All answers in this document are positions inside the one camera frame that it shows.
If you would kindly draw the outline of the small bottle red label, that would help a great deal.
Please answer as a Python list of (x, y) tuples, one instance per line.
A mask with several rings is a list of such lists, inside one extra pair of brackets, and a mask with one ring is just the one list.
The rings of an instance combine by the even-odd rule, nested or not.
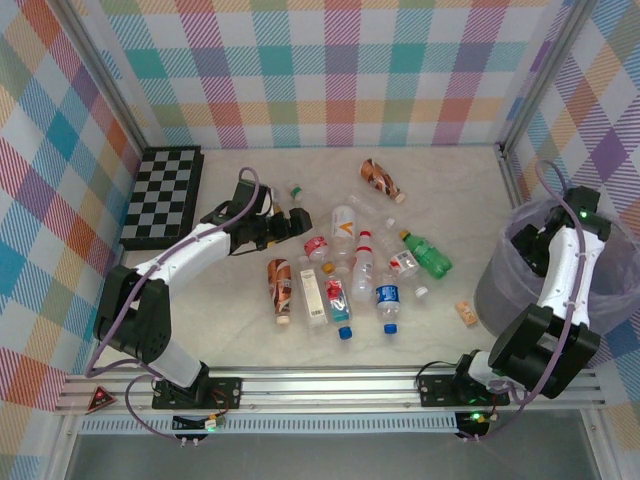
[(306, 240), (304, 252), (312, 262), (323, 262), (329, 252), (329, 245), (323, 236), (314, 236)]

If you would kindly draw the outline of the brown swirl drink bottle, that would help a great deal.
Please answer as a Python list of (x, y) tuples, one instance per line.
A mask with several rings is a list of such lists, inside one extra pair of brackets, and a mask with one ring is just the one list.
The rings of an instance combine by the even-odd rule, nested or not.
[(396, 185), (391, 175), (372, 159), (362, 163), (360, 175), (370, 186), (397, 204), (403, 203), (406, 199), (405, 193)]
[(277, 325), (288, 325), (291, 315), (292, 274), (291, 265), (284, 258), (276, 258), (267, 266), (269, 294), (274, 306)]

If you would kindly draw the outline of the white bottle orange V label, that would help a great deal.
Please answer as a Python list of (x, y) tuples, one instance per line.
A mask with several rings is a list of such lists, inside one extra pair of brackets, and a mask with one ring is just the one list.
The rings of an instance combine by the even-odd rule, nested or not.
[(335, 271), (348, 274), (355, 247), (356, 213), (347, 205), (339, 205), (331, 216), (331, 249)]

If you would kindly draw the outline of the white slim carton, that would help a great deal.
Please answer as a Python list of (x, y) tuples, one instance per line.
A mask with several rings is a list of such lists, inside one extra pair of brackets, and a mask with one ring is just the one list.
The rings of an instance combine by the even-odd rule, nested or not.
[(300, 284), (302, 287), (307, 323), (311, 329), (328, 323), (325, 302), (322, 297), (319, 276), (306, 256), (298, 258)]

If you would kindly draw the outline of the white bottle red cap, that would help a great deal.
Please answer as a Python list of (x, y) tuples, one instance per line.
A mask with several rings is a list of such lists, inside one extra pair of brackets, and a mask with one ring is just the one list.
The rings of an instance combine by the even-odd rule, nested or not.
[(372, 235), (368, 230), (359, 234), (352, 270), (351, 294), (357, 302), (367, 302), (373, 294), (374, 254)]

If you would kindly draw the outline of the clear bottle white cap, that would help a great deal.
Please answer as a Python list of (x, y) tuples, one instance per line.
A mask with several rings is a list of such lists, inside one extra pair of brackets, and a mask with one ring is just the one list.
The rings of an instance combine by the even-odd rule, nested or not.
[(383, 216), (375, 219), (372, 223), (374, 239), (389, 256), (395, 255), (401, 250), (395, 236), (395, 222), (396, 220), (393, 217)]

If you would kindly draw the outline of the red teal label bottle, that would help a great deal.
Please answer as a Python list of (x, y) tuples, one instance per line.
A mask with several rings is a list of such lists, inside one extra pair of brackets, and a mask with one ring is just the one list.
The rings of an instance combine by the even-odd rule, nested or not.
[(324, 288), (329, 303), (331, 321), (336, 326), (338, 336), (342, 341), (353, 337), (351, 328), (352, 309), (343, 281), (336, 275), (328, 275), (324, 281)]

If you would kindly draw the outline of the clear crushed plastic bottle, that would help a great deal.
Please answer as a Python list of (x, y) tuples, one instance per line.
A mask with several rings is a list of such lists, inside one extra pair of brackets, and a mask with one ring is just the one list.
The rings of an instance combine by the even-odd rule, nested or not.
[(366, 215), (368, 217), (376, 217), (379, 215), (380, 210), (367, 199), (357, 196), (357, 195), (349, 195), (347, 197), (347, 202), (358, 212)]

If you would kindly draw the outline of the black grey chessboard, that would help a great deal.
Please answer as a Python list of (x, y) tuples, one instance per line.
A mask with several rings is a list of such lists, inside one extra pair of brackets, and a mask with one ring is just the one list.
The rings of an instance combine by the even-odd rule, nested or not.
[(125, 250), (166, 250), (191, 232), (203, 163), (199, 146), (144, 150), (120, 237)]

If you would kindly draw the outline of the small orange card box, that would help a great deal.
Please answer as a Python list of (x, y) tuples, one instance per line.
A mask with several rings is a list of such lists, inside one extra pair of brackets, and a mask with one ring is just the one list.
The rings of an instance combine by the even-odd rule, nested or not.
[(468, 302), (458, 302), (454, 305), (454, 308), (467, 327), (471, 327), (478, 322), (478, 317)]

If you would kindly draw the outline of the green bottle yellow cap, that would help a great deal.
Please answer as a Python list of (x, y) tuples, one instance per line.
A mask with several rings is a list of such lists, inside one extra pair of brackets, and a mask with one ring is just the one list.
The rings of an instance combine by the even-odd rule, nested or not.
[(426, 238), (401, 230), (399, 237), (410, 253), (432, 277), (443, 278), (453, 267), (451, 260)]

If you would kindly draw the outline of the red white label bottle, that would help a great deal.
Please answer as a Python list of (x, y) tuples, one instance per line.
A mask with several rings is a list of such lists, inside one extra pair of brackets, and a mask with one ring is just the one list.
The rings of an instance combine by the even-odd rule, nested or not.
[(392, 255), (389, 267), (403, 284), (411, 288), (416, 298), (421, 299), (428, 294), (420, 276), (420, 266), (409, 250)]

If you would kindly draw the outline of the blue label water bottle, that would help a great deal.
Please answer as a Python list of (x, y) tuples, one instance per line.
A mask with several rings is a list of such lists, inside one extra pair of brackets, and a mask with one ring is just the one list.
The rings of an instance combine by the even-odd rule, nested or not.
[(386, 335), (395, 335), (398, 331), (398, 318), (401, 310), (399, 289), (392, 273), (382, 273), (376, 293), (376, 311)]

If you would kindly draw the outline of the connector with green light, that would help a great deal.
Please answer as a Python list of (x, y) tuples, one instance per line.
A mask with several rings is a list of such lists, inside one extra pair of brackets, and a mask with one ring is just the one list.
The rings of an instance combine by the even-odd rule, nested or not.
[(499, 414), (494, 411), (456, 412), (455, 435), (464, 441), (477, 441), (489, 432), (490, 425), (498, 418)]
[(173, 416), (171, 428), (173, 430), (204, 430), (213, 432), (217, 428), (224, 426), (226, 419), (224, 415), (210, 415), (208, 417), (194, 416)]

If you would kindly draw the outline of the red triangle warning sign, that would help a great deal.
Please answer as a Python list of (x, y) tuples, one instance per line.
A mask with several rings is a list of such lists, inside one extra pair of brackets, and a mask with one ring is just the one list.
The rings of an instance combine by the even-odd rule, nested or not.
[(114, 404), (117, 399), (103, 386), (98, 385), (89, 401), (87, 413), (91, 414)]

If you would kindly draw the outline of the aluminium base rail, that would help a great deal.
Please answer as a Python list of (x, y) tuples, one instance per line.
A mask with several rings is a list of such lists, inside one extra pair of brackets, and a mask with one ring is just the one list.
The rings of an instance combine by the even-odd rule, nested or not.
[[(420, 394), (427, 387), (418, 387), (419, 367), (395, 368), (221, 368), (212, 370), (211, 377), (237, 377), (242, 380), (239, 409), (232, 413), (383, 413), (417, 412), (421, 408)], [(67, 378), (54, 413), (83, 415), (95, 387), (104, 386), (116, 403), (104, 413), (127, 413), (125, 388), (142, 372), (133, 368), (116, 368), (95, 379), (81, 375)], [(138, 413), (153, 412), (154, 392), (149, 380), (132, 386), (130, 402)], [(538, 396), (527, 410), (581, 410), (606, 406), (604, 391), (596, 374), (585, 370), (553, 400)]]

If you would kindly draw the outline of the aluminium frame post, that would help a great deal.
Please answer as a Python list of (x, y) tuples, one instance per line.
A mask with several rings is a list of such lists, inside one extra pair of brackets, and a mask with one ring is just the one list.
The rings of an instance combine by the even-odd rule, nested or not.
[(148, 147), (148, 142), (71, 0), (46, 0), (46, 2), (54, 12), (62, 29), (68, 34), (71, 43), (84, 62), (85, 68), (105, 97), (124, 132), (138, 150), (145, 150)]
[(507, 198), (513, 208), (524, 202), (512, 159), (515, 147), (598, 1), (549, 0), (534, 29), (515, 77), (515, 91), (507, 96), (510, 111), (493, 145)]

